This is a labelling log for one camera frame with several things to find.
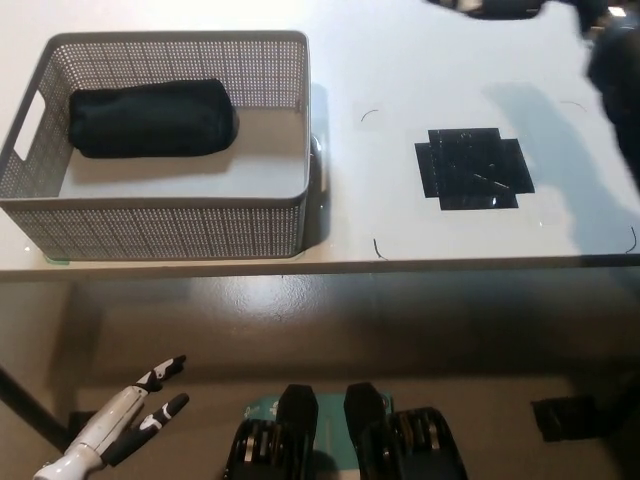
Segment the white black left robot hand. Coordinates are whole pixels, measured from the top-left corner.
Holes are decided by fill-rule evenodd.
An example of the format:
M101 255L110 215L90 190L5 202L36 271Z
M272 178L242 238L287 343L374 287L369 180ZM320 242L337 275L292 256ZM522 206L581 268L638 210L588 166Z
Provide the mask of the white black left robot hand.
M162 390L165 381L182 372L185 361L184 355L170 358L113 396L89 419L63 455L44 465L34 477L87 479L107 466L117 466L137 452L189 402L189 396L181 393L140 422L135 421L146 397Z

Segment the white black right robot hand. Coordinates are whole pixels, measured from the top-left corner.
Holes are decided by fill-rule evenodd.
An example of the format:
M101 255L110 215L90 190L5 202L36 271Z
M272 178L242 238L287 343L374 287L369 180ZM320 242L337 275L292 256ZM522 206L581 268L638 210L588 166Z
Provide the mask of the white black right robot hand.
M431 4L479 20L524 20L537 16L540 0L430 0Z

